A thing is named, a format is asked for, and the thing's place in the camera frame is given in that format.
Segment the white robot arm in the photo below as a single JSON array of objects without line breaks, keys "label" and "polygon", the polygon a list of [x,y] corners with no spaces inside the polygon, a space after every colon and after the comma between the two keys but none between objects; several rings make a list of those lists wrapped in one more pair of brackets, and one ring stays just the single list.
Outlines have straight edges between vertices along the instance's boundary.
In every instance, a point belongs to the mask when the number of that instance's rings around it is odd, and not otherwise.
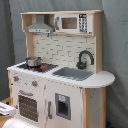
[{"label": "white robot arm", "polygon": [[0,102],[0,115],[3,117],[10,117],[16,114],[16,108],[5,103]]}]

